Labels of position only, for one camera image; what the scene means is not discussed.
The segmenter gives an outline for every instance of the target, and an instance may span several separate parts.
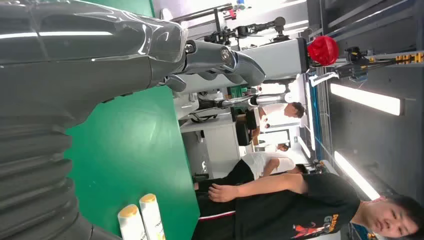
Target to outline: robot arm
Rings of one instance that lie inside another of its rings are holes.
[[[292,94],[290,92],[284,92],[276,94],[249,95],[223,100],[217,104],[217,107],[246,107],[251,109],[271,104],[288,104],[292,102]]]
[[[118,96],[264,71],[222,45],[188,42],[176,23],[84,1],[0,1],[0,239],[119,240],[79,212],[66,129]]]

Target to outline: red ball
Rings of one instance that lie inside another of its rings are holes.
[[[329,36],[317,37],[308,47],[307,51],[312,60],[323,66],[332,65],[339,57],[339,46]]]

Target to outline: bottle cap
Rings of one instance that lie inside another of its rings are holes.
[[[146,195],[144,195],[144,196],[140,199],[140,201],[141,201],[142,203],[151,203],[151,202],[154,202],[154,201],[156,201],[156,195],[154,195],[154,194],[152,194],[152,193],[146,194]]]
[[[139,211],[139,208],[136,205],[131,204],[131,205],[124,207],[119,212],[119,216],[123,217],[123,218],[129,218],[129,217],[135,216],[138,211]]]

